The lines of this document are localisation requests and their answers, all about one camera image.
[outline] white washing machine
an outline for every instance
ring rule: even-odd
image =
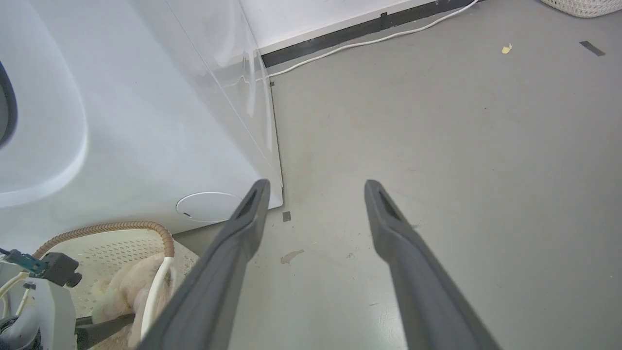
[[[205,226],[262,177],[282,205],[238,0],[0,0],[0,62],[0,247],[120,220]]]

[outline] washing machine door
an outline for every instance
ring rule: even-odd
[[[56,43],[26,1],[0,11],[0,208],[57,192],[80,170],[86,119]]]

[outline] laundry basket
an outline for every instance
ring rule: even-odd
[[[593,18],[622,9],[622,0],[542,0],[575,17]]]
[[[116,227],[118,229],[106,231],[107,227]],[[170,243],[174,246],[174,250],[171,249]],[[110,281],[123,265],[132,261],[142,260],[163,251],[166,251],[165,255],[170,257],[165,258],[165,262],[169,259],[170,266],[162,263],[160,270],[163,270],[164,275],[167,271],[174,275],[171,278],[174,281],[174,285],[171,286],[174,291],[192,269],[198,260],[198,256],[188,248],[172,240],[168,230],[155,222],[121,222],[72,231],[48,241],[34,255],[40,257],[47,252],[60,252],[80,263],[76,272],[82,274],[82,280],[77,286],[68,290],[72,296],[76,317],[81,318],[91,316],[93,307],[97,302],[96,298],[91,294],[91,289],[95,283],[102,280]],[[158,280],[158,274],[160,274],[160,271],[156,274],[153,285]],[[27,304],[28,302],[30,301],[26,293],[22,304]],[[22,307],[20,305],[18,314],[21,312]],[[147,314],[147,309],[142,322],[143,330],[150,326],[150,322],[145,322],[145,320],[154,318],[153,315]]]

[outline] floor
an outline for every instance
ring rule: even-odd
[[[273,81],[285,206],[248,265],[230,349],[406,348],[366,179],[504,349],[619,347],[622,11],[487,0]],[[202,253],[217,230],[175,238]]]

